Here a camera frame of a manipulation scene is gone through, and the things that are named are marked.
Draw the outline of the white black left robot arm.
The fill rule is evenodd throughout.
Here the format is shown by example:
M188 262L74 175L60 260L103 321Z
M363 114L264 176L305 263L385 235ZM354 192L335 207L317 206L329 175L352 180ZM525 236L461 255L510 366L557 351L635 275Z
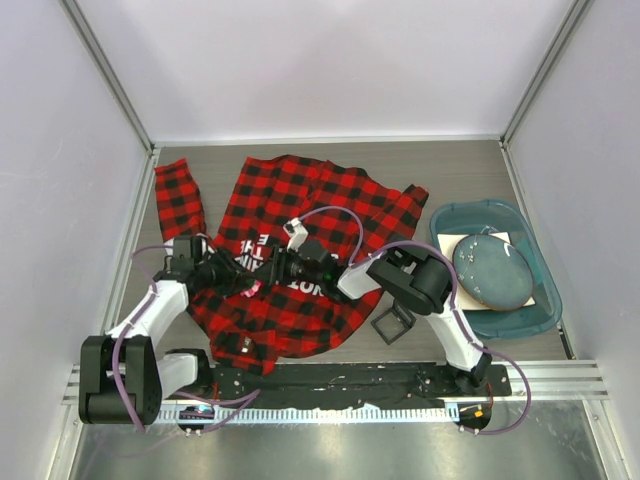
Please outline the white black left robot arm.
M201 235L178 236L160 245L162 268L131 313L102 335L85 339L80 351L78 414L85 424L152 424L162 402L186 393L205 397L213 375L201 349L178 348L163 357L155 349L190 302L207 290L233 295L252 283L250 272Z

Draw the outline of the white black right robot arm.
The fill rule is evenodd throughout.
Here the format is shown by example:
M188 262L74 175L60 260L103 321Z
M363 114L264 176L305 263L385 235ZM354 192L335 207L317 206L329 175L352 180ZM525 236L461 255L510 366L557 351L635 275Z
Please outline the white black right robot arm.
M294 249L275 249L255 270L243 267L239 278L242 289L306 281L320 286L336 302L356 301L381 290L410 315L429 322L444 348L457 391L472 395L487 384L492 356L458 306L452 265L427 244L395 241L348 266L319 242L308 240Z

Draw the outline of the red black plaid shirt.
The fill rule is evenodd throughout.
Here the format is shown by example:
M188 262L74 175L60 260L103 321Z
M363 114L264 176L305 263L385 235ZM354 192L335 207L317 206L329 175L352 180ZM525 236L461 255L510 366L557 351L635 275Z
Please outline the red black plaid shirt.
M421 186L387 188L363 169L330 161L249 157L209 243L255 271L296 232L306 230L309 240L348 265L396 235L413 237L428 197ZM214 361L267 375L281 358L305 358L339 347L381 298L382 292L374 290L338 303L319 284L294 280L228 298L207 289L187 311L206 333Z

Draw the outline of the pink white flower brooch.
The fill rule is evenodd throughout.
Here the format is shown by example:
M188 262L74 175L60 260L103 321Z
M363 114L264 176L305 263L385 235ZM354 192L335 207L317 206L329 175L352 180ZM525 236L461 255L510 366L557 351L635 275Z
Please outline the pink white flower brooch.
M261 289L262 287L262 283L259 281L256 281L253 283L253 285L245 290L243 290L240 295L245 297L245 298L251 298L253 296L255 296Z

